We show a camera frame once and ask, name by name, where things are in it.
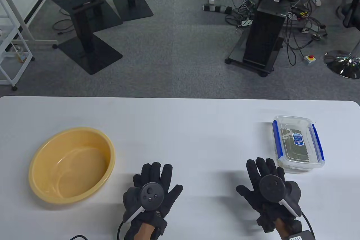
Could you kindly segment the person's right hand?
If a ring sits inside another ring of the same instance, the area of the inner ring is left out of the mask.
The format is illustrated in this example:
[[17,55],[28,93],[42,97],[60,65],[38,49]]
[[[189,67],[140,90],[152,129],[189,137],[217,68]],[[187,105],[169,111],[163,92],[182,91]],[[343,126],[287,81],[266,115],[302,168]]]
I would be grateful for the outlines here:
[[[236,191],[260,214],[257,224],[266,233],[277,230],[281,239],[300,233],[302,223],[296,218],[302,215],[298,205],[301,190],[297,183],[285,181],[284,169],[276,167],[270,158],[247,160],[246,168],[253,190],[238,185]],[[278,183],[273,184],[270,190],[261,189],[260,182],[268,176],[276,177]]]

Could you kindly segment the person's left hand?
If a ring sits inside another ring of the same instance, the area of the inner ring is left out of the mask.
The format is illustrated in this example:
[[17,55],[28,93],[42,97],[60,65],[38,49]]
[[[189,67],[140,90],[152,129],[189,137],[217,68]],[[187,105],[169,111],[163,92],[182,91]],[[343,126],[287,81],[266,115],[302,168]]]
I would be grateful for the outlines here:
[[158,162],[143,165],[141,173],[133,177],[134,185],[123,195],[123,222],[140,221],[153,227],[166,227],[165,217],[183,191],[182,185],[170,190],[173,167]]

